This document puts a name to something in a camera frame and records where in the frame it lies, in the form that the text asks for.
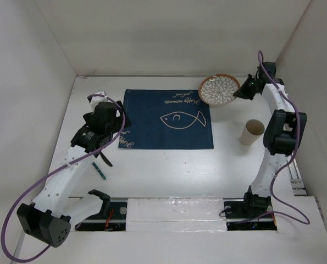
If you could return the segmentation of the floral patterned plate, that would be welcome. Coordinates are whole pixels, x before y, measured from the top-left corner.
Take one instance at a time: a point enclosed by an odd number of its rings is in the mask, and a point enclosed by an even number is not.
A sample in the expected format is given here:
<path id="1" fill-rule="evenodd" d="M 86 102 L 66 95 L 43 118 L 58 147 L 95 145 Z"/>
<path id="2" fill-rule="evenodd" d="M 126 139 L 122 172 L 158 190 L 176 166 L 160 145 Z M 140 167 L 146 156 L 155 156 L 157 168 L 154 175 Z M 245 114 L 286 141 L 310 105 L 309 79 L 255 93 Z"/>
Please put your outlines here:
<path id="1" fill-rule="evenodd" d="M 210 105 L 219 106 L 232 102 L 234 93 L 240 88 L 240 83 L 231 75 L 216 74 L 205 78 L 199 88 L 200 99 Z"/>

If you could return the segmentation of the brown paper cup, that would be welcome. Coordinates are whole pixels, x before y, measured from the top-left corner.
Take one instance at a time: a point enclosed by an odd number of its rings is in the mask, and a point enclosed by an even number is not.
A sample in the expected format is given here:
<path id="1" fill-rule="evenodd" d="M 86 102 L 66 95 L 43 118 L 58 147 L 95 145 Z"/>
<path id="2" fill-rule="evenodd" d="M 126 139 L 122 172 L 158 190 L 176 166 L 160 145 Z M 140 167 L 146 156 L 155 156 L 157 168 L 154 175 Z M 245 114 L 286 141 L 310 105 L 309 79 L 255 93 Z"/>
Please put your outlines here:
<path id="1" fill-rule="evenodd" d="M 251 146 L 265 132 L 264 124 L 256 119 L 248 120 L 240 136 L 240 143 L 244 146 Z"/>

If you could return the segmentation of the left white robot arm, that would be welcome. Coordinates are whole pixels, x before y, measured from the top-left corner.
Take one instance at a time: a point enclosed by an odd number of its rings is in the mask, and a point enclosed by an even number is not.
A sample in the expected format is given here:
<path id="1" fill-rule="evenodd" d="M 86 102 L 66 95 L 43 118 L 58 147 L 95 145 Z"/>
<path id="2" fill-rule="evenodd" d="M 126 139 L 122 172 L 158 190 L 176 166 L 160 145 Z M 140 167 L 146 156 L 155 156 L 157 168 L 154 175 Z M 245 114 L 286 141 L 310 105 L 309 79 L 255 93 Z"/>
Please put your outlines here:
<path id="1" fill-rule="evenodd" d="M 57 248 L 70 231 L 91 216 L 112 214 L 110 196 L 96 189 L 68 205 L 68 197 L 85 170 L 108 145 L 115 133 L 130 126 L 121 101 L 101 101 L 83 116 L 85 124 L 76 132 L 64 159 L 65 168 L 57 172 L 30 205 L 21 204 L 18 219 L 26 234 Z"/>

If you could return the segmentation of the dark blue cloth napkin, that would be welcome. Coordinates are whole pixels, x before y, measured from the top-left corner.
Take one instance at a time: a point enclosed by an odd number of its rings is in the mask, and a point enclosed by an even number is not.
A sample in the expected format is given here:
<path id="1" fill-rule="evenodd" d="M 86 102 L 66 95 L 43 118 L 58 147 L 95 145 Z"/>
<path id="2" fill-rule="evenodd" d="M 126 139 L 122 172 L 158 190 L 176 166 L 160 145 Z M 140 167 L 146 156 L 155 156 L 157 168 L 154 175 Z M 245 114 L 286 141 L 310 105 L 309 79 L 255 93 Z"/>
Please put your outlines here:
<path id="1" fill-rule="evenodd" d="M 213 149 L 210 108 L 197 90 L 126 90 L 123 106 L 131 125 L 120 149 Z"/>

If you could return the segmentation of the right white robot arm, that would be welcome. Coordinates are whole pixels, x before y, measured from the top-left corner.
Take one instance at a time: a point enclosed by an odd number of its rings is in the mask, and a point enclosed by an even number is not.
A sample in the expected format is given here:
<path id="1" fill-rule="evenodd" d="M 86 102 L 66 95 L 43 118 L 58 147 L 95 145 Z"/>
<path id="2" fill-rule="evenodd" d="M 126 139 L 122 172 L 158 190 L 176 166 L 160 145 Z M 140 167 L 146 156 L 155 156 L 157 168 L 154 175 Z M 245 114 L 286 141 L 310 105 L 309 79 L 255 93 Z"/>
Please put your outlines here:
<path id="1" fill-rule="evenodd" d="M 261 62 L 255 75 L 235 92 L 235 97 L 253 99 L 261 94 L 272 113 L 263 134 L 264 157 L 258 174 L 244 194 L 243 200 L 232 207 L 241 222 L 249 222 L 268 215 L 271 198 L 274 197 L 274 183 L 278 174 L 295 158 L 300 146 L 307 115 L 300 112 L 290 101 L 282 80 L 275 77 L 273 62 Z"/>

